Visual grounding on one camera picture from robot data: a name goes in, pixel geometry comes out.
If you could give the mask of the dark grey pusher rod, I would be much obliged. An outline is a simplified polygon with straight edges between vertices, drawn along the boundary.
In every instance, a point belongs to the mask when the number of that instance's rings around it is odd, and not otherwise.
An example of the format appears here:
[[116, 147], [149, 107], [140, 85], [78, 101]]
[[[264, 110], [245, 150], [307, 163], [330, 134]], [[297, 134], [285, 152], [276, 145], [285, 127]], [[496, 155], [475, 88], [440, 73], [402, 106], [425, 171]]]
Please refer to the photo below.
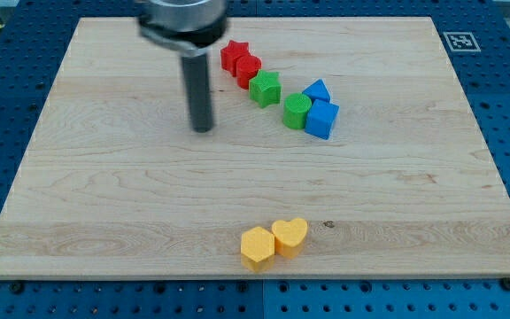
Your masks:
[[181, 57], [181, 66], [190, 126], [197, 133], [206, 133], [214, 126], [208, 54]]

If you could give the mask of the silver cylindrical robot end effector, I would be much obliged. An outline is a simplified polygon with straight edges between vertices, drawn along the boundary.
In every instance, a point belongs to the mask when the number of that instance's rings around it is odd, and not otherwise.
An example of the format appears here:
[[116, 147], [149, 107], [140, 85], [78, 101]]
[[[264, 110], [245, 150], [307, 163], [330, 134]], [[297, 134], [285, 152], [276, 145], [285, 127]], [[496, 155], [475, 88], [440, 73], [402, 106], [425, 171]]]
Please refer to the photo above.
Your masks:
[[147, 0], [137, 22], [150, 42], [197, 57], [225, 34], [227, 10], [226, 0]]

